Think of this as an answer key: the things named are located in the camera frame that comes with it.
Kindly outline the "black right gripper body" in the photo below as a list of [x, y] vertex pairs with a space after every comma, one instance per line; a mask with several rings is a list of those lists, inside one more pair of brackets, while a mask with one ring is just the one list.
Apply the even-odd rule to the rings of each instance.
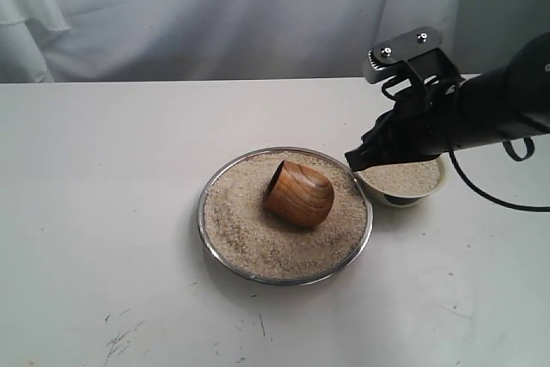
[[383, 165], [428, 161], [451, 151], [450, 118], [449, 95], [430, 102], [399, 100], [362, 136], [362, 144], [377, 144], [385, 154]]

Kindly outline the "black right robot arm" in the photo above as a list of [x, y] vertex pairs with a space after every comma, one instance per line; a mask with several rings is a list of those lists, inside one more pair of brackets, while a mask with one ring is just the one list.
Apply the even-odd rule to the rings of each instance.
[[421, 27], [373, 46], [364, 77], [393, 101], [361, 144], [345, 153], [351, 170], [433, 160], [452, 150], [549, 132], [549, 36], [528, 42], [504, 67], [465, 79]]

